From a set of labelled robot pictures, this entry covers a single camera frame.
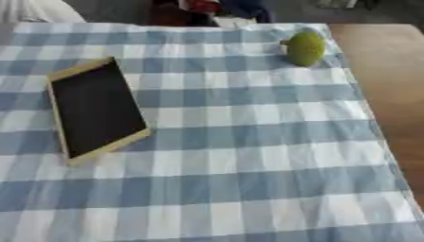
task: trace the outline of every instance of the blue and white checkered tablecloth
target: blue and white checkered tablecloth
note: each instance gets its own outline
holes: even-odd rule
[[[326,37],[311,68],[278,41]],[[66,167],[45,75],[115,56],[154,134]],[[0,241],[424,241],[325,25],[20,24],[0,46]]]

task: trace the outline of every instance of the table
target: table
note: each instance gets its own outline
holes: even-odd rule
[[[278,44],[326,37],[310,68]],[[153,135],[69,168],[45,75],[115,56]],[[0,50],[0,241],[424,241],[326,25],[20,24]]]
[[[330,25],[424,208],[424,36],[409,25]]]

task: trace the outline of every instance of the black chalkboard surface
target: black chalkboard surface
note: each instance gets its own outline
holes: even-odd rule
[[[79,164],[150,134],[115,59],[77,66],[49,79],[68,164]]]

